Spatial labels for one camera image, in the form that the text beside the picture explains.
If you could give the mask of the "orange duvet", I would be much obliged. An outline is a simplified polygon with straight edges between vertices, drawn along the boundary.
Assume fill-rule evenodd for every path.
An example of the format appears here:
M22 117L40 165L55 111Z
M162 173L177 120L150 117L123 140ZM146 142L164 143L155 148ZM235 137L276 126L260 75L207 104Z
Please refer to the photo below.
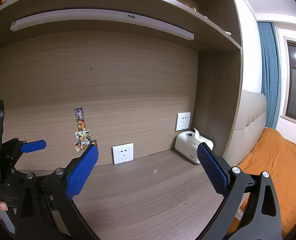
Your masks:
M243 129L234 132L224 158L245 173L269 173L280 207L281 235L286 237L296 224L296 144L272 128L261 133Z

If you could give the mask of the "cartoon sticker strip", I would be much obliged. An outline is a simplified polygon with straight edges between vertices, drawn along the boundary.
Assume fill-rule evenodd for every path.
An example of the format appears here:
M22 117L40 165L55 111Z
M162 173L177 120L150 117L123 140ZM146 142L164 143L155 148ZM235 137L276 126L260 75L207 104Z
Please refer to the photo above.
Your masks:
M92 139L90 130L86 127L83 109L75 108L75 119L78 131L75 132L76 142L74 143L77 152L85 151L89 145L98 146L97 140Z

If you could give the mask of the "beige padded headboard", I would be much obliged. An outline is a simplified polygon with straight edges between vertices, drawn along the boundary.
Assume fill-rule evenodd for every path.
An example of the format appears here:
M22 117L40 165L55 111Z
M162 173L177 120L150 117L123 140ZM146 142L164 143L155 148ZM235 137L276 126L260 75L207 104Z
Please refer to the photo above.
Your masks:
M236 166L243 161L260 139L265 127L265 95L243 90L233 135L224 155L226 162Z

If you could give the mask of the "white tissue box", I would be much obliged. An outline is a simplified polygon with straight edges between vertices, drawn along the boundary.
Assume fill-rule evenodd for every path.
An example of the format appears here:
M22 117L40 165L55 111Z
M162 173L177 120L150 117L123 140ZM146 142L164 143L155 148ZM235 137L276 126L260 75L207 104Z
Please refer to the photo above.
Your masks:
M201 136L198 130L194 129L194 131L185 131L177 135L175 150L192 163L200 165L200 161L197 157L197 148L202 142L205 142L211 150L213 149L214 143Z

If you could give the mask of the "wooden shelf unit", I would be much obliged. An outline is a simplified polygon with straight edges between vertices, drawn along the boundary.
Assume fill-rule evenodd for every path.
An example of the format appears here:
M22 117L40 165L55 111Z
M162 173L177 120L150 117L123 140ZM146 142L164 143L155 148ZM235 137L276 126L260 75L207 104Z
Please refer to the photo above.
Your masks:
M241 96L242 46L234 0L204 0L196 12L175 0L8 0L0 5L0 48L34 36L67 31L111 31L153 37L198 51L198 78L192 123L213 140L216 155L224 155L232 138ZM13 21L64 9L105 9L130 12L195 35L192 41L127 23L74 20L11 31Z

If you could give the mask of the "blue curtain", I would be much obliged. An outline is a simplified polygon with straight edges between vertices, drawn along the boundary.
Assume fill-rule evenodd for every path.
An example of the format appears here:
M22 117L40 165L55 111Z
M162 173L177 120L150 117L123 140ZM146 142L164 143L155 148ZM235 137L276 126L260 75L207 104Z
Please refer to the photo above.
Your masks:
M272 22L258 22L262 57L261 92L266 97L266 127L275 129L281 102L278 39Z

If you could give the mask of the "white under-shelf light bar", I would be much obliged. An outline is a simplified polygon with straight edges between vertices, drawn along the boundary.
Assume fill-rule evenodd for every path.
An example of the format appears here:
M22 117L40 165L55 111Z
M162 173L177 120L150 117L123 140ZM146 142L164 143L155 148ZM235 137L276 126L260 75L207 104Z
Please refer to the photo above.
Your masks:
M64 9L43 12L13 21L10 30L15 32L41 24L74 20L95 20L127 23L162 31L188 41L195 39L195 35L192 32L189 32L181 27L177 27L173 24L130 12L105 9Z

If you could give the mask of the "lower white wall socket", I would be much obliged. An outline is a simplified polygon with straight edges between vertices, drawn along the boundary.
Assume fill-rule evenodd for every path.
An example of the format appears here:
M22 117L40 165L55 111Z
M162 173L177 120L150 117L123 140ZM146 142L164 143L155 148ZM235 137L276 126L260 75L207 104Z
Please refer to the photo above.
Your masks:
M113 163L115 165L132 161L134 159L134 144L123 144L112 147Z

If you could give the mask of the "white wall socket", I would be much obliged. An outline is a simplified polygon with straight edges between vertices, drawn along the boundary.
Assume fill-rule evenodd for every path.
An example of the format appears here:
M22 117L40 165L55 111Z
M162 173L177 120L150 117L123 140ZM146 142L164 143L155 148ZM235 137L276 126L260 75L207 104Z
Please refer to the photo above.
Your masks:
M134 159L134 144L123 144L112 147L113 163L115 165L132 161Z
M175 131L182 131L188 129L190 125L190 117L190 112L178 113Z

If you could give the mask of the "upper white wall socket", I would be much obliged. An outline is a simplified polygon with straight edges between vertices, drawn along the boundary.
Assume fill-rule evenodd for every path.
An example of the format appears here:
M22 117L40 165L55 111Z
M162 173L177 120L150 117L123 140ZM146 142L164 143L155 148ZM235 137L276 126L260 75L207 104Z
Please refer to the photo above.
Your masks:
M175 131L182 131L188 129L190 125L190 117L190 112L178 113Z

